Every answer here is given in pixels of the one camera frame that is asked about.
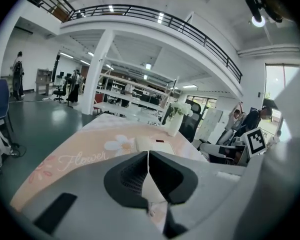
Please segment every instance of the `vase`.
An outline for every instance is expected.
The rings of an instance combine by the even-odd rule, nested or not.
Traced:
[[[182,123],[182,119],[184,118],[184,115],[180,115],[178,113],[176,113],[174,115],[174,117],[171,120],[169,129],[168,129],[168,134],[172,137],[176,136],[177,132],[180,129],[181,123]]]

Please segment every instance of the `railing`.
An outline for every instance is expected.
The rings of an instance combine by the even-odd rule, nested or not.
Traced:
[[[189,38],[193,39],[194,41],[205,47],[207,50],[209,50],[230,70],[230,72],[234,75],[239,83],[241,81],[242,73],[232,61],[232,59],[225,53],[224,50],[220,48],[219,45],[217,45],[211,38],[209,38],[206,34],[202,33],[199,29],[195,28],[191,24],[165,12],[138,5],[106,4],[75,10],[71,15],[69,21],[84,17],[104,15],[135,17],[152,22],[157,22],[158,24],[179,31],[180,33],[188,36]]]
[[[39,8],[54,15],[61,22],[72,21],[83,17],[118,15],[135,17],[139,19],[157,22],[158,24],[174,29],[198,44],[209,50],[219,61],[222,62],[234,75],[237,81],[241,82],[242,73],[232,59],[220,48],[211,38],[202,33],[188,22],[179,19],[168,13],[138,5],[107,4],[74,9],[67,0],[28,0]]]
[[[28,0],[35,6],[46,10],[47,12],[54,15],[61,22],[69,20],[71,14],[75,11],[67,0]]]

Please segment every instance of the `floral tablecloth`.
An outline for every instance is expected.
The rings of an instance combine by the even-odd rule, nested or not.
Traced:
[[[172,145],[177,156],[206,161],[179,132],[175,137],[171,137],[163,127],[102,114],[68,138],[42,161],[17,190],[10,205],[20,211],[39,191],[72,170],[135,152],[133,144],[136,136],[164,140]]]

